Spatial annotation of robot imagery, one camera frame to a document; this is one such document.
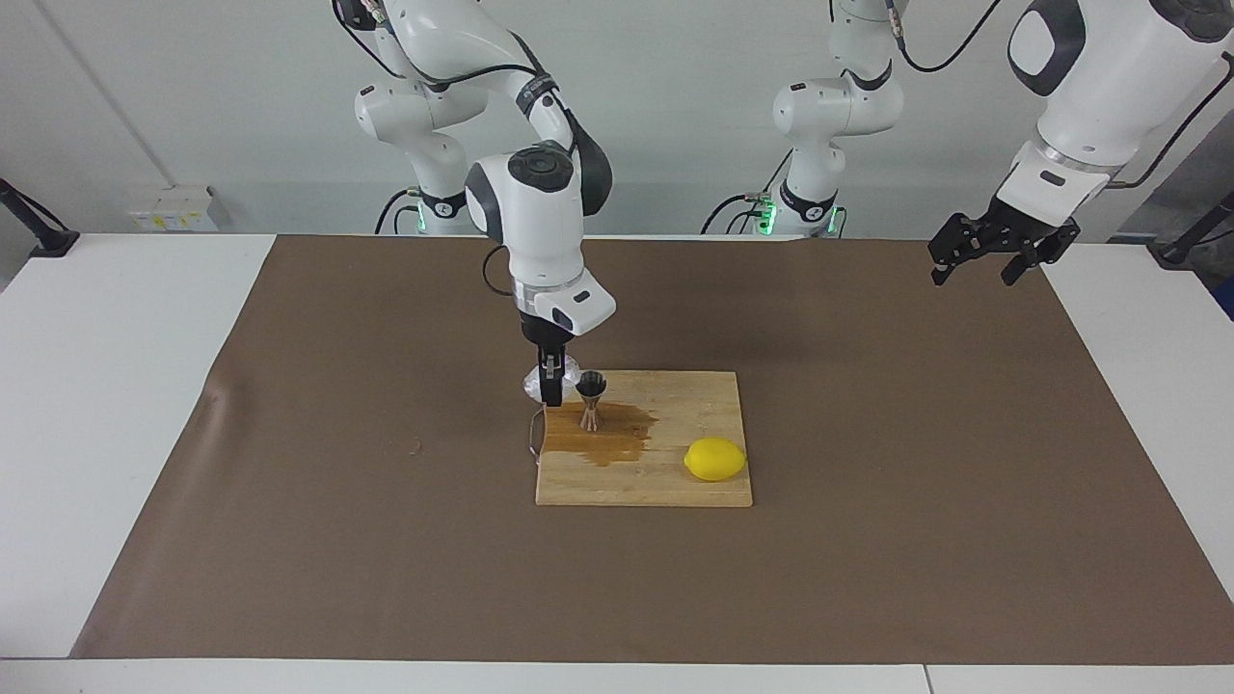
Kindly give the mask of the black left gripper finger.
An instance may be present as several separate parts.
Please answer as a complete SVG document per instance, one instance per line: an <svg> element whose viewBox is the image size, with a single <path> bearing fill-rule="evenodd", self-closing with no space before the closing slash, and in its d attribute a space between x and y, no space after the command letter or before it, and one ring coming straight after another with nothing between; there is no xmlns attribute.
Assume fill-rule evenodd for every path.
<svg viewBox="0 0 1234 694"><path fill-rule="evenodd" d="M1001 272L1001 280L1012 286L1024 273L1040 264L1058 263L1067 247L1079 237L1079 226L1061 226L1034 242L1024 242L1013 259Z"/></svg>
<svg viewBox="0 0 1234 694"><path fill-rule="evenodd" d="M930 262L934 264L930 280L935 286L942 286L959 265L987 254L986 247L992 238L993 232L982 220L951 214L928 242Z"/></svg>

